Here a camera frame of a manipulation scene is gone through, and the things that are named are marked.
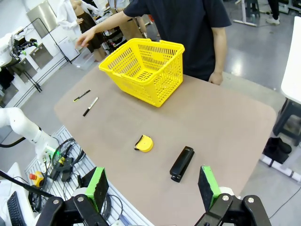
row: tape measure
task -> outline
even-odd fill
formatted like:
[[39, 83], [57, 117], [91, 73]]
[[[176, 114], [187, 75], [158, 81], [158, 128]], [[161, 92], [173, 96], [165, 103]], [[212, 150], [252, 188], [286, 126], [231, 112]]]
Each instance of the tape measure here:
[[135, 150], [142, 152], [149, 152], [154, 146], [152, 139], [146, 135], [142, 135], [135, 144]]

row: stapler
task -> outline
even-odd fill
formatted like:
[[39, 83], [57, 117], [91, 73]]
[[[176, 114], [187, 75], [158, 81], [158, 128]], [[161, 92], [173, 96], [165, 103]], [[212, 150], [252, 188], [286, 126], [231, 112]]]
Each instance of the stapler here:
[[192, 157], [194, 155], [193, 148], [184, 147], [179, 157], [175, 161], [174, 165], [170, 169], [169, 173], [171, 175], [171, 179], [175, 182], [180, 182]]

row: shoe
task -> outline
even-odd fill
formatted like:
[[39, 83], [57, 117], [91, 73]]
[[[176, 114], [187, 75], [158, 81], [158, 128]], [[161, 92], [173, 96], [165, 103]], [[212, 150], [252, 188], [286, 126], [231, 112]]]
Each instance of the shoe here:
[[283, 164], [288, 158], [288, 154], [283, 153], [278, 146], [274, 145], [266, 145], [262, 153], [280, 164]]
[[279, 138], [279, 137], [277, 137], [277, 138], [270, 137], [268, 139], [267, 145], [269, 145], [269, 146], [278, 146], [280, 148], [280, 150], [285, 154], [289, 154], [289, 153], [292, 152], [291, 146], [289, 146], [287, 143], [284, 143], [282, 141], [282, 139]]
[[277, 20], [275, 20], [273, 17], [266, 19], [266, 22], [272, 25], [279, 25], [280, 24], [280, 19], [278, 17]]

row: brown table surface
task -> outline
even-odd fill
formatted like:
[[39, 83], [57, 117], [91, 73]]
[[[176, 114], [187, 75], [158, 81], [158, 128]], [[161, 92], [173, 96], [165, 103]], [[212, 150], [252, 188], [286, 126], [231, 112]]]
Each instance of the brown table surface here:
[[[202, 216], [197, 183], [203, 164], [211, 166], [220, 186], [239, 195], [276, 119], [263, 103], [189, 76], [156, 108], [122, 92], [97, 67], [62, 97], [55, 112], [94, 164], [105, 167], [107, 178], [156, 226], [193, 226]], [[134, 150], [142, 134], [154, 141], [148, 153]], [[176, 183], [169, 170], [186, 145], [195, 154]]]

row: person's arm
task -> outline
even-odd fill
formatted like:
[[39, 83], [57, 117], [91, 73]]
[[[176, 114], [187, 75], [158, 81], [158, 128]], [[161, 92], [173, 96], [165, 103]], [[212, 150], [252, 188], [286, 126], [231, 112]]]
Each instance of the person's arm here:
[[96, 14], [96, 15], [103, 16], [103, 14], [104, 14], [104, 12], [101, 11], [100, 9], [98, 9], [98, 8], [92, 6], [92, 5], [90, 5], [90, 4], [88, 4], [84, 1], [81, 1], [81, 4], [82, 4], [82, 6], [86, 7], [87, 9], [92, 10], [93, 13]]
[[228, 49], [227, 36], [224, 27], [213, 27], [212, 32], [214, 39], [215, 68], [210, 76], [209, 82], [220, 85]]
[[97, 24], [96, 26], [92, 27], [90, 30], [83, 33], [79, 39], [77, 40], [76, 44], [78, 46], [86, 47], [88, 42], [93, 39], [94, 35], [99, 32], [103, 32], [114, 27], [119, 26], [120, 24], [128, 21], [131, 17], [124, 14], [123, 11], [120, 13], [116, 13], [103, 22]]
[[230, 26], [231, 21], [222, 0], [203, 0], [203, 3], [214, 39], [215, 68], [210, 75], [209, 82], [220, 85], [227, 55], [225, 27]]
[[149, 10], [144, 0], [133, 0], [128, 7], [126, 7], [122, 12], [116, 13], [105, 21], [99, 23], [98, 25], [92, 27], [90, 30], [83, 33], [77, 40], [78, 46], [86, 47], [88, 42], [93, 39], [94, 35], [98, 32], [103, 32], [120, 24], [128, 21], [132, 17], [142, 16], [144, 14], [149, 14]]

